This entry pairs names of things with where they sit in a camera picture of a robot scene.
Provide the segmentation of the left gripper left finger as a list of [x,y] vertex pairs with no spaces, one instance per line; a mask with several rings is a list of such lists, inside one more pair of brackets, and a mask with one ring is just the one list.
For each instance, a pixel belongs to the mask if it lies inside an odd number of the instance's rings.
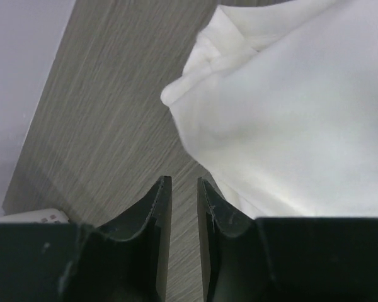
[[0,222],[0,301],[164,301],[172,180],[102,226]]

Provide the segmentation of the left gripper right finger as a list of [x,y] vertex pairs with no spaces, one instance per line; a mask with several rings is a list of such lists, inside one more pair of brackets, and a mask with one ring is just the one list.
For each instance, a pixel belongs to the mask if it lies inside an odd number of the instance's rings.
[[251,219],[197,183],[205,301],[378,301],[378,218]]

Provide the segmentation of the white t shirt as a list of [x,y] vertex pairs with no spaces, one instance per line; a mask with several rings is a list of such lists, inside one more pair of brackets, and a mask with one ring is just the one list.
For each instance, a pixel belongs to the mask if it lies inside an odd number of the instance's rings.
[[378,217],[378,1],[220,5],[161,101],[248,216]]

